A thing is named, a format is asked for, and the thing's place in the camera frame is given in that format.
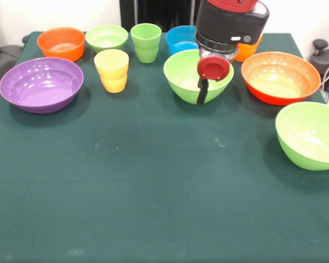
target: black knob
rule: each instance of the black knob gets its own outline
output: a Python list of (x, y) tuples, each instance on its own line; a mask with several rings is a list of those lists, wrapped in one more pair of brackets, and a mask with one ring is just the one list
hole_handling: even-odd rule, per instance
[(313, 46), (316, 50), (322, 51), (329, 46), (328, 42), (324, 39), (316, 39), (313, 41)]

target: plastic bowl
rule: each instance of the plastic bowl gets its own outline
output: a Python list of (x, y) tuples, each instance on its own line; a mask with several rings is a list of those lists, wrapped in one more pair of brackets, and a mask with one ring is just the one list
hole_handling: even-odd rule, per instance
[(288, 105), (314, 94), (321, 83), (317, 69), (306, 60), (282, 52), (263, 52), (241, 67), (250, 92), (272, 105)]
[(107, 49), (122, 49), (127, 39), (127, 30), (116, 25), (97, 26), (86, 34), (86, 41), (96, 53)]
[(276, 117), (282, 149), (297, 166), (329, 170), (329, 106), (299, 102), (283, 108)]
[(37, 40), (46, 57), (77, 61), (84, 53), (84, 33), (70, 27), (54, 28), (43, 32)]
[(39, 58), (18, 64), (0, 81), (9, 103), (31, 113), (53, 113), (66, 107), (83, 84), (83, 72), (61, 58)]
[[(184, 101), (196, 104), (200, 89), (197, 87), (199, 75), (197, 63), (200, 60), (198, 50), (178, 52), (167, 59), (163, 66), (164, 75), (173, 91)], [(234, 76), (230, 65), (229, 74), (221, 81), (209, 81), (205, 103), (216, 98), (228, 86)]]
[(166, 40), (170, 54), (174, 55), (184, 50), (198, 49), (195, 31), (195, 26), (177, 26), (169, 30), (166, 34)]

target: green bowl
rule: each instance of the green bowl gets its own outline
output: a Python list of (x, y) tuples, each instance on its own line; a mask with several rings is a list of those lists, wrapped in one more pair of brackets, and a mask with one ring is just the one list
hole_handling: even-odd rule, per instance
[(127, 30), (116, 25), (97, 26), (86, 34), (86, 41), (96, 53), (107, 49), (122, 49), (127, 39)]
[(299, 102), (283, 108), (276, 117), (279, 143), (297, 166), (329, 170), (329, 106)]
[[(167, 59), (163, 71), (169, 85), (182, 100), (196, 104), (200, 89), (197, 87), (199, 75), (197, 63), (200, 60), (198, 50), (178, 52)], [(230, 65), (229, 74), (221, 81), (209, 81), (205, 103), (216, 98), (228, 86), (234, 76), (234, 68)]]

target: white wall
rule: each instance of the white wall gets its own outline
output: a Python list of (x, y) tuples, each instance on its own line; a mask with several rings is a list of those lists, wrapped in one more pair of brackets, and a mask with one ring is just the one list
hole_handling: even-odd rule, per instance
[(0, 46), (22, 45), (32, 31), (71, 26), (86, 31), (102, 24), (121, 25), (118, 0), (0, 0)]
[(270, 10), (266, 32), (289, 32), (304, 57), (313, 52), (312, 42), (329, 42), (329, 0), (262, 0)]
[[(121, 24), (118, 0), (0, 0), (0, 45), (21, 44), (24, 35), (58, 26), (81, 30), (100, 24)], [(271, 16), (265, 32), (290, 32), (306, 57), (312, 41), (329, 41), (329, 0), (310, 4), (301, 0), (262, 0)]]

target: orange bowl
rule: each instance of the orange bowl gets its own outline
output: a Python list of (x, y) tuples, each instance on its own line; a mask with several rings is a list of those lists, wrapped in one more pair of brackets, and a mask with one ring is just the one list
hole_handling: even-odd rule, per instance
[(272, 105), (289, 105), (314, 94), (321, 77), (306, 60), (282, 52), (262, 52), (248, 58), (241, 67), (250, 92)]
[(77, 61), (84, 53), (85, 36), (71, 27), (54, 28), (43, 32), (37, 44), (44, 56)]

